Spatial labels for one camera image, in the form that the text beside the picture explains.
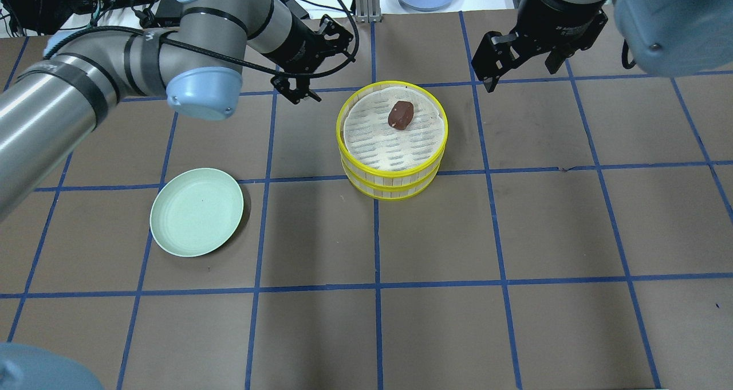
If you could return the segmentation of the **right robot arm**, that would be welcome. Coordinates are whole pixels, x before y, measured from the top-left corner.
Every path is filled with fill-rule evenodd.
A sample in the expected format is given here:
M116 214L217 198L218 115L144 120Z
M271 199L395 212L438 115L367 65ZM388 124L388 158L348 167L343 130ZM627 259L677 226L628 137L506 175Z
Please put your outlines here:
M681 77L731 63L732 0L610 0L623 37L621 63L656 77ZM550 74L589 50L608 16L607 0L521 0L508 33L488 31L471 66L487 92L506 72L545 55Z

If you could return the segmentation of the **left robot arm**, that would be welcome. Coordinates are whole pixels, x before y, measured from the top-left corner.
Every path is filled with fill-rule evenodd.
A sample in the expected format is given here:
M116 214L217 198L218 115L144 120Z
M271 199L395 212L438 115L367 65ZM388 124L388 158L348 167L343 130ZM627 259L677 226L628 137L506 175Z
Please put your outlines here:
M358 30L323 16L308 28L280 0L177 0L178 30L97 26L55 35L2 93L2 219L126 97L164 97L181 115L235 113L242 70L271 74L299 103L310 80L355 61Z

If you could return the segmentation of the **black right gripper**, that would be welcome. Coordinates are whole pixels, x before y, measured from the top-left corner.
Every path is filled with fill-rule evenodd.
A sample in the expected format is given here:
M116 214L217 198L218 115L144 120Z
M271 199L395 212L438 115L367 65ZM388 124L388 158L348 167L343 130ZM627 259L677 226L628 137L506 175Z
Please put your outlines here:
M545 66L558 72L566 59L589 50L608 22L607 0L521 0L513 29L488 31L471 60L488 93L500 78L529 59L547 54Z

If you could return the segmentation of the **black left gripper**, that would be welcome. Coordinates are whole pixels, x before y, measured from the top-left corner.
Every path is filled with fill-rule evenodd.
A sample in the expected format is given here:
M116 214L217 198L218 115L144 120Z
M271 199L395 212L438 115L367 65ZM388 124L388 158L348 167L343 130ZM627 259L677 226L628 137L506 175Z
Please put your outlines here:
M271 82L280 95L293 105L304 99L320 102L321 98L310 88L310 79L295 74L314 75L325 59L348 55L349 47L356 45L356 33L346 30L332 17L321 18L314 31L282 1L272 1L269 21L269 59L287 75L275 75Z

